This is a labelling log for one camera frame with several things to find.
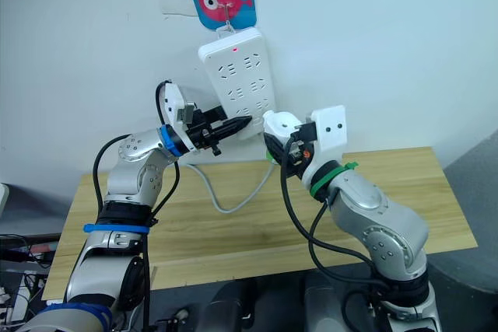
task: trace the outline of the wooden table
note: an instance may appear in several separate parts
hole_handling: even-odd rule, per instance
[[[430,148],[361,152],[345,155],[356,169],[393,200],[415,209],[429,223],[428,253],[477,246],[446,177]],[[242,201],[261,181],[268,162],[202,166],[220,202],[227,208]],[[106,190],[106,174],[100,175]],[[164,173],[160,198],[170,189],[174,170]],[[297,178],[289,193],[300,220],[310,227],[320,207]],[[60,299],[86,239],[85,223],[96,219],[92,178],[81,179],[55,254],[44,299]],[[282,200],[279,168],[249,204],[224,215],[212,206],[208,192],[192,170],[181,168],[176,194],[159,213],[160,222],[149,235],[153,268],[152,289],[173,288],[234,278],[312,268],[307,244],[294,228]],[[330,217],[322,219],[317,237],[339,246],[366,251],[352,236],[338,229]],[[357,262],[354,257],[317,249],[325,265]]]

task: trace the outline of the robotic arm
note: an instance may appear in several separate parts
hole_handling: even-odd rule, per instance
[[[64,303],[54,304],[19,332],[108,332],[113,316],[134,309],[144,298],[146,266],[140,257],[154,224],[152,209],[161,191],[164,169],[179,157],[211,148],[236,134],[250,116],[227,120],[222,107],[206,112],[185,103],[173,83],[165,85],[170,124],[129,135],[119,146],[117,165],[107,181],[107,195],[96,224],[73,268]],[[217,128],[212,124],[223,123]]]
[[[341,165],[347,142],[344,107],[315,110],[305,124],[287,112],[269,111],[264,119],[272,157],[281,164],[289,149],[287,176],[297,175],[320,202],[329,199],[337,226],[366,247],[375,277],[390,288],[373,308],[379,328],[441,332],[423,250],[429,228],[412,209],[358,174],[356,163]]]

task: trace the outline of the pink fish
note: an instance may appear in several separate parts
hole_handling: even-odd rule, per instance
[[[210,19],[221,23],[226,21],[226,7],[228,8],[228,18],[232,19],[240,11],[242,5],[252,6],[252,0],[198,0],[198,2],[202,11]]]

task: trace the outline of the white power strip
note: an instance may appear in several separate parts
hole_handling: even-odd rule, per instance
[[[262,132],[263,113],[275,109],[275,95],[261,33],[250,27],[200,47],[198,54],[228,118],[252,116],[237,137]]]

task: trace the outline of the power strip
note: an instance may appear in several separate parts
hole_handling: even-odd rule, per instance
[[[228,118],[252,116],[237,137],[262,132],[263,113],[275,109],[275,95],[261,33],[250,27],[200,47],[198,55]]]

